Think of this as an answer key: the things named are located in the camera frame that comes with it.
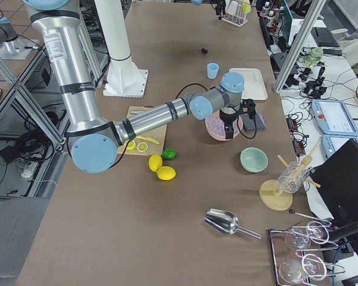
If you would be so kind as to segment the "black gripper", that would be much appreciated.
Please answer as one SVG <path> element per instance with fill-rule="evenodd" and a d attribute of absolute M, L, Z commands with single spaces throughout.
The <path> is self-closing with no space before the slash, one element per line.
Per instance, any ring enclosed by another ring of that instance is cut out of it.
<path fill-rule="evenodd" d="M 224 107 L 220 110 L 219 117 L 224 123 L 225 139 L 233 139 L 233 122 L 242 114 L 248 114 L 255 121 L 255 103 L 252 99 L 242 100 L 239 106 Z"/>
<path fill-rule="evenodd" d="M 212 0 L 212 7 L 217 14 L 219 20 L 222 19 L 223 15 L 226 13 L 226 1 L 225 0 Z"/>

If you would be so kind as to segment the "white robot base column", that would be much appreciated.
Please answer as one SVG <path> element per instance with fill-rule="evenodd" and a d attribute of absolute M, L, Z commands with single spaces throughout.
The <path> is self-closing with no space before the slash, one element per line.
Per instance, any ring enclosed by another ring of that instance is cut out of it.
<path fill-rule="evenodd" d="M 133 62 L 120 1 L 95 1 L 110 57 L 103 94 L 108 97 L 142 98 L 149 71 Z"/>

